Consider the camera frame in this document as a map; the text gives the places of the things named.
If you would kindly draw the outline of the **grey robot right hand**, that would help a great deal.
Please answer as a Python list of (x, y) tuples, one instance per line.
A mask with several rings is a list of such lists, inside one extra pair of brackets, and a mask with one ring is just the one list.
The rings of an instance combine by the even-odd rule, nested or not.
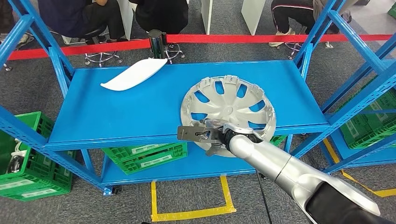
[(202, 119), (194, 128), (192, 141), (204, 149), (207, 156), (235, 156), (229, 144), (232, 137), (240, 134), (236, 125), (223, 119)]

